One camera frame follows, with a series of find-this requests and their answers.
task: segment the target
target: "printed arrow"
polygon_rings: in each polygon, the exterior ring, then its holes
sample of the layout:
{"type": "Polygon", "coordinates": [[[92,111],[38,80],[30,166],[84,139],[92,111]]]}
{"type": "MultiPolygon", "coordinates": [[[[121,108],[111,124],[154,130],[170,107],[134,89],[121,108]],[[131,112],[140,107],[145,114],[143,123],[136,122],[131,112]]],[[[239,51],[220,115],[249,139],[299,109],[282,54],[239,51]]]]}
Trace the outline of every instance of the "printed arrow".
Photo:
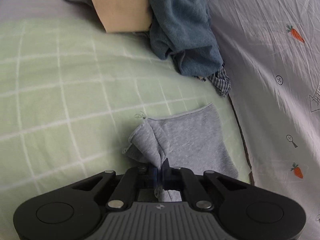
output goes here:
{"type": "Polygon", "coordinates": [[[310,109],[311,112],[317,111],[320,109],[320,80],[315,92],[315,95],[310,96],[310,109]]]}

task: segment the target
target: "plaid cloth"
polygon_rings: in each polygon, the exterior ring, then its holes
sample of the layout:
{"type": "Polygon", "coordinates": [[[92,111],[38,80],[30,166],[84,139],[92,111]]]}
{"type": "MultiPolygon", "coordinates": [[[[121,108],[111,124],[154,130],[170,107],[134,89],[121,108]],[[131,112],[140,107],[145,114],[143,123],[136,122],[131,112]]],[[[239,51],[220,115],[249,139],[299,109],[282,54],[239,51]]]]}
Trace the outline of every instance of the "plaid cloth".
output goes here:
{"type": "Polygon", "coordinates": [[[197,79],[201,81],[207,81],[207,79],[220,91],[220,96],[225,97],[230,89],[231,89],[231,82],[230,78],[228,77],[225,68],[223,67],[220,68],[216,73],[208,76],[207,78],[205,77],[198,77],[196,76],[197,79]]]}

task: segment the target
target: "dark fabric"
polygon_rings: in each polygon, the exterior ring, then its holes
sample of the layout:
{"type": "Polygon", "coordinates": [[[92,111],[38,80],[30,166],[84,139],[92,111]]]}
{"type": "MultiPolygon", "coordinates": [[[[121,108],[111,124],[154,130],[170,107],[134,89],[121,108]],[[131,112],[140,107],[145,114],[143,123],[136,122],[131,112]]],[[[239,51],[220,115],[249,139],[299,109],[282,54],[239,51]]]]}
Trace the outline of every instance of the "dark fabric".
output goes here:
{"type": "Polygon", "coordinates": [[[231,89],[231,82],[224,67],[221,67],[219,71],[212,74],[211,76],[208,76],[208,80],[217,89],[219,89],[221,97],[225,97],[229,93],[231,89]]]}
{"type": "Polygon", "coordinates": [[[223,63],[210,28],[207,0],[149,0],[154,12],[150,28],[153,52],[172,55],[181,74],[209,76],[223,63]]]}

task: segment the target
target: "white sheet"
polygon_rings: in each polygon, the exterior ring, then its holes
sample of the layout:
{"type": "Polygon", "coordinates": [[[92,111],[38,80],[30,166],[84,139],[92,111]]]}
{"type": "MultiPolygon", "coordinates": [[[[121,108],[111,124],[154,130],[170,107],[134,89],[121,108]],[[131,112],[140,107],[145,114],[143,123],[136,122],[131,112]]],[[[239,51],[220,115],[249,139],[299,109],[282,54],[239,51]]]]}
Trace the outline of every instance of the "white sheet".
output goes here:
{"type": "Polygon", "coordinates": [[[319,239],[320,0],[209,0],[209,7],[255,184],[300,203],[307,215],[300,239],[319,239]]]}

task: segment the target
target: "magnifying glass drawing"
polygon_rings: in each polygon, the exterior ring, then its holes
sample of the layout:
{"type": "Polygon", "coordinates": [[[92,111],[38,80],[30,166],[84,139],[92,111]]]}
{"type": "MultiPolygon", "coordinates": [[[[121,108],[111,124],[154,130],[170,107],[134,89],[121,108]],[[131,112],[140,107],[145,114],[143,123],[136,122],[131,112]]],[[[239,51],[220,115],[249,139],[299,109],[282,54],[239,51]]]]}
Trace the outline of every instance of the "magnifying glass drawing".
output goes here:
{"type": "Polygon", "coordinates": [[[298,147],[298,146],[294,143],[293,138],[292,138],[291,135],[287,135],[287,140],[288,140],[289,142],[292,142],[292,144],[294,145],[295,148],[298,147]]]}

